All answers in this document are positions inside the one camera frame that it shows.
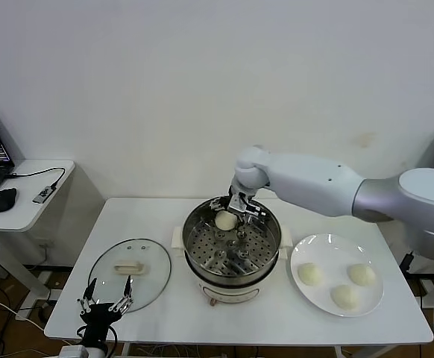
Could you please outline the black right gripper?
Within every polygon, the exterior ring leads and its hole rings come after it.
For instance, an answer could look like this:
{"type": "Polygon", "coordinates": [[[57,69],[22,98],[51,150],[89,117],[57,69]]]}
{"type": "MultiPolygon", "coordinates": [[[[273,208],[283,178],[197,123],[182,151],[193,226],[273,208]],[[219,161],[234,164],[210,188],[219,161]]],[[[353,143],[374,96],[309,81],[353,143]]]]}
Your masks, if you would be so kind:
{"type": "MultiPolygon", "coordinates": [[[[250,203],[257,191],[240,184],[232,184],[229,188],[230,205],[236,205],[237,227],[251,224],[253,221],[262,222],[266,217],[262,208],[250,203]]],[[[228,198],[214,198],[210,200],[210,209],[214,211],[226,210],[228,198]]]]}

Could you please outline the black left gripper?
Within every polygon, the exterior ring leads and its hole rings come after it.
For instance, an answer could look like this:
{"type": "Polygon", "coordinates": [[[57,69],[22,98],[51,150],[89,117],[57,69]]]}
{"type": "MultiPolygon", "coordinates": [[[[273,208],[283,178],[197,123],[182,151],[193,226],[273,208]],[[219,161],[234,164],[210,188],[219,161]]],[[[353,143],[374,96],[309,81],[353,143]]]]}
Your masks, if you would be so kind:
{"type": "Polygon", "coordinates": [[[107,334],[113,334],[114,342],[117,343],[117,332],[112,325],[122,318],[122,313],[126,313],[132,299],[133,278],[128,275],[123,296],[114,304],[95,304],[93,293],[97,279],[90,281],[84,293],[77,299],[81,307],[80,318],[85,324],[84,334],[81,344],[84,347],[105,347],[107,334]]]}

